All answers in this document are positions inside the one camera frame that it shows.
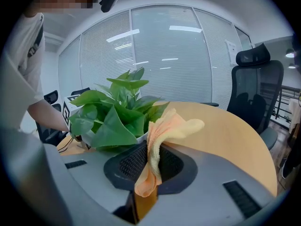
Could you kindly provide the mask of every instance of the black chair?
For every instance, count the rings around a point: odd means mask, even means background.
[[[72,96],[74,95],[81,95],[82,93],[84,93],[85,91],[90,90],[90,88],[85,88],[85,89],[81,89],[81,90],[76,90],[74,92],[71,93]]]
[[[252,126],[270,150],[277,140],[277,132],[268,125],[280,92],[283,66],[277,60],[270,60],[264,44],[239,52],[236,63],[227,111]]]
[[[50,104],[55,103],[58,99],[57,90],[45,95],[44,99]],[[61,109],[62,109],[60,104],[54,104],[52,106],[55,109],[57,109],[58,111],[61,111]],[[63,133],[60,130],[55,130],[55,129],[50,129],[50,128],[44,127],[44,126],[38,124],[37,122],[36,122],[36,124],[37,124],[37,130],[39,133],[40,140],[43,143],[52,144],[52,145],[57,146],[68,134],[68,132]]]
[[[219,104],[214,103],[214,102],[204,102],[204,103],[202,103],[202,104],[204,104],[204,105],[211,105],[211,106],[213,106],[213,107],[218,107],[218,106],[219,106]]]
[[[44,99],[49,103],[49,104],[54,104],[57,102],[58,99],[58,92],[57,90],[52,91],[51,93],[44,95]]]

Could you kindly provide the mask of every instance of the yellow cloth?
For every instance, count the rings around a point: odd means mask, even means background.
[[[135,183],[135,193],[141,197],[149,196],[157,185],[162,184],[159,171],[159,148],[162,142],[170,138],[182,139],[201,130],[204,122],[198,119],[185,121],[172,109],[155,123],[149,123],[147,135],[147,163]]]

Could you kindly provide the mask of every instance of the pothos plant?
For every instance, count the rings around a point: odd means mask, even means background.
[[[148,131],[150,121],[161,117],[168,103],[154,105],[160,98],[139,97],[139,88],[149,81],[141,80],[144,68],[127,71],[112,82],[110,87],[97,85],[98,90],[88,90],[71,103],[82,106],[69,117],[71,132],[75,136],[93,131],[91,147],[133,145]]]

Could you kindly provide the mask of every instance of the wooden desk surface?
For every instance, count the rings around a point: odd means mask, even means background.
[[[209,105],[171,102],[165,112],[172,108],[185,120],[201,119],[205,127],[188,138],[169,140],[167,145],[175,143],[221,156],[251,175],[276,197],[277,176],[272,157],[264,141],[251,126],[239,117]],[[70,137],[65,138],[58,145],[58,150],[69,140]],[[73,141],[61,155],[85,152],[77,144]]]

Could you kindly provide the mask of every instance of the chair headrest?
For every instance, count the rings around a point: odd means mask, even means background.
[[[264,44],[258,47],[240,51],[236,55],[236,63],[241,66],[259,65],[270,61],[271,56]]]
[[[57,101],[58,99],[58,92],[57,90],[52,91],[51,93],[44,95],[44,99],[49,103],[49,104],[53,104]]]

